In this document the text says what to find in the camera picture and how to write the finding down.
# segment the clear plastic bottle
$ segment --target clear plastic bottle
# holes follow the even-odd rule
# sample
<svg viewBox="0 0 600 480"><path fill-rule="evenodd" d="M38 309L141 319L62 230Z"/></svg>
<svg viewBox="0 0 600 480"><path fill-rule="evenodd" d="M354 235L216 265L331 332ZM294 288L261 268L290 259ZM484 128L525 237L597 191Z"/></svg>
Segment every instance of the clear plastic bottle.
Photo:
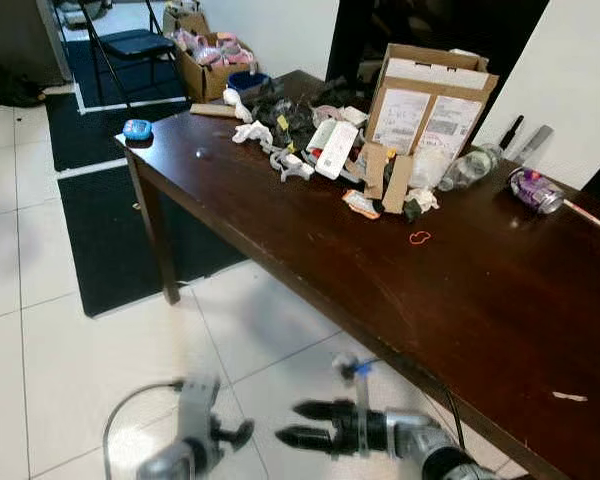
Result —
<svg viewBox="0 0 600 480"><path fill-rule="evenodd" d="M502 148L498 145L487 143L463 157L456 158L438 183L438 190L447 192L468 187L495 169L502 158L502 153Z"/></svg>

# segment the black floor mat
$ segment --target black floor mat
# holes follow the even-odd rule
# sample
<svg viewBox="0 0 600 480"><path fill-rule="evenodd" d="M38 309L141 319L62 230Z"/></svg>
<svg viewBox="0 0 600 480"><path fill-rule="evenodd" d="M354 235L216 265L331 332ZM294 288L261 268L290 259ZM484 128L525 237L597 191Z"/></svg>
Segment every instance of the black floor mat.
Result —
<svg viewBox="0 0 600 480"><path fill-rule="evenodd" d="M60 180L84 312L94 316L162 290L127 167ZM232 246L162 198L176 275L189 281L244 260Z"/></svg>
<svg viewBox="0 0 600 480"><path fill-rule="evenodd" d="M155 122L188 107L185 102L159 103L135 107L132 112L123 108L80 115L73 94L49 95L46 105L53 164L58 172L124 157L113 137L130 116Z"/></svg>
<svg viewBox="0 0 600 480"><path fill-rule="evenodd" d="M69 51L69 63L76 82L80 85L85 107L124 103L124 99L118 92L100 51L96 50L96 57L99 63L98 70L104 72L100 74L102 102L98 97L89 42L67 42L67 49ZM132 102L175 98L185 95L173 69L166 61L157 60L154 62L154 84L152 85L151 65L148 62L138 63L137 60L128 62L111 55L109 55L109 60L116 68L120 82Z"/></svg>

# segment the white wall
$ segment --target white wall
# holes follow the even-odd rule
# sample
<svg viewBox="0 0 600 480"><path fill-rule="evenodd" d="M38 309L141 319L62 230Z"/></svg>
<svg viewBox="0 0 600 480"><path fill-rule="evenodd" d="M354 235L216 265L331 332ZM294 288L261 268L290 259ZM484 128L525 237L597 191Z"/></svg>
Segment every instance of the white wall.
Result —
<svg viewBox="0 0 600 480"><path fill-rule="evenodd" d="M600 168L600 0L550 0L474 143L499 141L517 115L515 153L542 125L555 130L531 164L574 188Z"/></svg>
<svg viewBox="0 0 600 480"><path fill-rule="evenodd" d="M338 0L202 0L214 32L233 32L276 77L301 69L327 74Z"/></svg>

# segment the blue container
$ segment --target blue container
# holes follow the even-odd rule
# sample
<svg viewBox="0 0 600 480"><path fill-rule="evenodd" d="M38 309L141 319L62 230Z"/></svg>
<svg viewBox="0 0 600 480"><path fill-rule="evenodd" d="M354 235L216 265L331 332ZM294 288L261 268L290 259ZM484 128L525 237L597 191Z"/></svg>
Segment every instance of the blue container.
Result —
<svg viewBox="0 0 600 480"><path fill-rule="evenodd" d="M243 90L262 85L268 79L269 75L265 75L264 73L256 73L255 75L251 75L251 73L248 71L236 72L229 75L227 84L229 85L229 88L233 88L234 90L241 92Z"/></svg>

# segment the wooden table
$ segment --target wooden table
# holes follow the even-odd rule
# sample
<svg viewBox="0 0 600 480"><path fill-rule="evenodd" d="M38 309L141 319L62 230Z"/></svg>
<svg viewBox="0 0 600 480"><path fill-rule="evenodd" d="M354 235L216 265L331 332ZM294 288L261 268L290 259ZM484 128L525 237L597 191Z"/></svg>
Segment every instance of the wooden table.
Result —
<svg viewBox="0 0 600 480"><path fill-rule="evenodd" d="M285 85L298 96L320 82L294 72ZM447 385L462 418L537 479L600 479L600 229L566 208L534 215L504 188L509 163L440 194L413 226L367 220L343 184L280 183L256 142L231 142L237 123L182 113L125 149L169 302L158 191L443 404L432 378ZM411 246L416 230L432 239Z"/></svg>

